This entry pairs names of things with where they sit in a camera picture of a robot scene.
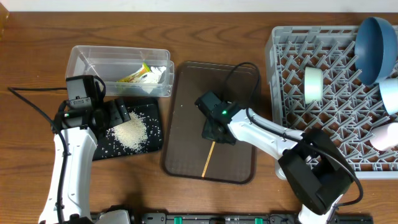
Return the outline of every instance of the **brown tray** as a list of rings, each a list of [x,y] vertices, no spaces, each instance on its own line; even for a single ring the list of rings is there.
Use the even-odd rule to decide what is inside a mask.
[[[162,167],[169,175],[234,184],[246,184],[254,177],[256,150],[240,141],[235,146],[216,144],[206,175],[201,177],[212,142],[201,137],[206,118],[194,102],[208,90],[220,93],[221,84],[232,68],[198,62],[179,66],[170,135],[165,138],[162,155]],[[254,69],[237,69],[228,80],[224,97],[247,105],[256,80]],[[257,88],[255,102],[259,100],[260,89]]]

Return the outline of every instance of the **white rice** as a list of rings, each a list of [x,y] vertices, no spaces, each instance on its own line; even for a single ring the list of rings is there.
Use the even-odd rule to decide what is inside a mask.
[[[131,120],[112,128],[112,135],[122,146],[140,149],[140,143],[148,140],[147,127],[134,112],[129,113]]]

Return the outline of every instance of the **blue bowl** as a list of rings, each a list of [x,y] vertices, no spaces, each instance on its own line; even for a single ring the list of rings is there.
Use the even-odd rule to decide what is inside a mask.
[[[385,19],[369,17],[359,27],[355,40],[355,62],[361,69],[359,80],[372,85],[387,78],[397,60],[397,35],[392,25]]]

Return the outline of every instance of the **cup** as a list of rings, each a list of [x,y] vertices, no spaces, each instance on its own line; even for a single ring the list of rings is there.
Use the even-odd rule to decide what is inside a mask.
[[[386,151],[398,145],[398,123],[391,123],[375,128],[371,131],[374,136],[370,139],[372,146],[380,151]]]
[[[304,102],[321,101],[323,94],[323,75],[319,68],[305,67]]]
[[[398,78],[388,78],[379,83],[381,98],[389,115],[398,112]]]

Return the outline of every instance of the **wooden table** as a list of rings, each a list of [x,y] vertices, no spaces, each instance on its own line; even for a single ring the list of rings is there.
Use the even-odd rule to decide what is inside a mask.
[[[262,72],[266,118],[271,119],[264,47],[275,26],[359,25],[368,16],[398,24],[398,14],[307,13],[11,13],[0,42],[0,222],[37,223],[49,192],[54,160],[50,125],[11,95],[7,86],[65,86],[65,70],[75,45],[168,49],[178,64],[237,64],[251,61]],[[23,93],[51,117],[65,91]],[[159,100],[164,127],[170,100]],[[231,185],[166,175],[161,153],[93,163],[91,211],[126,203],[139,212],[298,212],[301,204],[274,161],[258,153],[257,173],[247,185]],[[398,220],[398,180],[362,181],[360,204],[340,213],[369,213],[376,223]],[[343,201],[358,196],[353,184]]]

